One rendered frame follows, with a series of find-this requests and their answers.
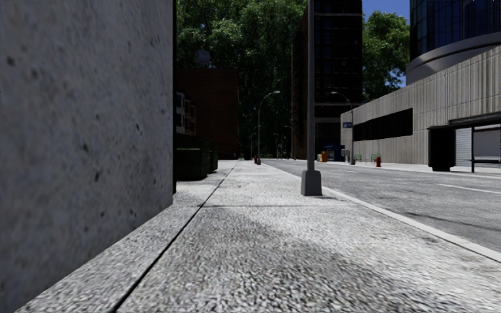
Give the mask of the grey pole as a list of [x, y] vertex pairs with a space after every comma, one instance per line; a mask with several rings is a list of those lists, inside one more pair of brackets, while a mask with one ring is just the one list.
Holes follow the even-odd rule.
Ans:
[[315, 120], [314, 120], [314, 0], [308, 0], [308, 66], [307, 66], [307, 168], [301, 176], [301, 194], [321, 196], [321, 173], [315, 170]]

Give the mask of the red brick building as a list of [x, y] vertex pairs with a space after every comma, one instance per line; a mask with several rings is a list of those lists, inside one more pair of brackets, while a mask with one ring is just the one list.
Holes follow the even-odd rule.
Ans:
[[238, 152], [238, 70], [234, 68], [179, 68], [177, 86], [196, 106], [196, 136], [215, 143], [220, 159]]

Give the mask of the blue booth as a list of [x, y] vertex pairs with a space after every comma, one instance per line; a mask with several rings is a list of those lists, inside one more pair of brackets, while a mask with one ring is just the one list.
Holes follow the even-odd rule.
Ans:
[[345, 157], [342, 155], [342, 151], [345, 149], [344, 145], [333, 144], [325, 146], [327, 151], [327, 160], [332, 162], [344, 162]]

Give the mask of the ribbed concrete building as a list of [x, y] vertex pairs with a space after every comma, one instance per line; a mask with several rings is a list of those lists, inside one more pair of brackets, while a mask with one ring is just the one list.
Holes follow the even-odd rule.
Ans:
[[[353, 109], [354, 154], [428, 165], [428, 130], [501, 112], [501, 0], [410, 0], [406, 86]], [[350, 124], [350, 112], [342, 122]], [[350, 152], [351, 125], [341, 129]], [[471, 166], [471, 130], [455, 131], [455, 166]], [[500, 132], [476, 133], [475, 144]]]

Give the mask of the grey street lamp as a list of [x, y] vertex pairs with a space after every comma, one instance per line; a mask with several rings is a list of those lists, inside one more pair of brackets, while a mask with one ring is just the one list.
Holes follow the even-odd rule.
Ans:
[[350, 135], [350, 140], [351, 140], [351, 142], [350, 142], [350, 165], [355, 165], [356, 162], [354, 160], [354, 124], [353, 124], [353, 122], [354, 122], [354, 114], [353, 114], [353, 106], [352, 106], [350, 100], [345, 95], [343, 95], [342, 93], [339, 93], [339, 92], [336, 92], [336, 91], [332, 91], [331, 94], [332, 95], [340, 95], [340, 96], [342, 96], [345, 99], [345, 101], [347, 103], [349, 103], [349, 105], [350, 105], [350, 117], [351, 117], [351, 121], [350, 121], [350, 125], [351, 125], [351, 127], [350, 127], [350, 129], [351, 129], [351, 135]]
[[261, 121], [260, 121], [260, 115], [261, 115], [261, 107], [265, 99], [271, 95], [274, 94], [280, 94], [280, 91], [273, 91], [268, 93], [260, 102], [260, 105], [258, 107], [258, 154], [257, 154], [257, 160], [256, 160], [256, 165], [261, 165], [261, 159], [260, 159], [260, 131], [261, 131]]

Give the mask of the black bus shelter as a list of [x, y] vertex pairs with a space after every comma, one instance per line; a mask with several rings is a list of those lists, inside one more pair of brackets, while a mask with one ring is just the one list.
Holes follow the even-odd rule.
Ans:
[[[471, 171], [475, 171], [476, 164], [501, 165], [501, 112], [494, 112], [452, 119], [446, 125], [428, 127], [428, 166], [433, 171], [449, 171], [456, 165], [455, 131], [460, 128], [471, 130], [471, 152], [466, 158], [471, 165]], [[475, 144], [476, 133], [492, 130], [498, 130], [500, 134]]]

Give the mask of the dark glass tower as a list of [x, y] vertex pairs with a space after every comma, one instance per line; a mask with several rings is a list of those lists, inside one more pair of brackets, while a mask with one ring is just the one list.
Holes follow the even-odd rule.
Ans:
[[[341, 144], [341, 115], [362, 95], [362, 0], [314, 0], [315, 151]], [[308, 14], [292, 40], [292, 154], [307, 157]]]

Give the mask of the trees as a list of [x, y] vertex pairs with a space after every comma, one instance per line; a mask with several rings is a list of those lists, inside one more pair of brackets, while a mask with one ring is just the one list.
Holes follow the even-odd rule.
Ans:
[[[363, 17], [362, 95], [373, 100], [402, 85], [410, 52], [410, 25], [404, 16], [384, 12], [381, 0]], [[276, 151], [290, 137], [292, 40], [307, 0], [176, 0], [177, 65], [196, 66], [196, 53], [210, 54], [211, 68], [239, 72], [239, 143], [260, 154]]]

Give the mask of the pale concrete building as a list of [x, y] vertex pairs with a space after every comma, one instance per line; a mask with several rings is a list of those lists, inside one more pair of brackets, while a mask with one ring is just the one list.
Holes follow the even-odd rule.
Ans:
[[172, 203], [173, 0], [0, 0], [0, 313]]

